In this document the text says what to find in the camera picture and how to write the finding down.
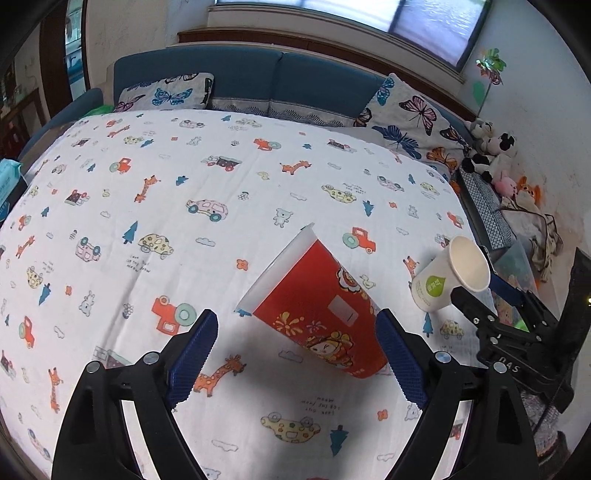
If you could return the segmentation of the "grey gloved right hand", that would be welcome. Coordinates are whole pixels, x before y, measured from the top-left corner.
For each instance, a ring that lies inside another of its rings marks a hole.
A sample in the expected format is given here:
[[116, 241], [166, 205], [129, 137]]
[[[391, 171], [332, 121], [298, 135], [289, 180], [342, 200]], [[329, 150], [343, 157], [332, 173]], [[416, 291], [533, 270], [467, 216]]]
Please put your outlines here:
[[532, 428], [540, 478], [553, 479], [570, 456], [565, 435], [557, 427], [560, 413], [536, 395], [527, 391], [520, 395]]

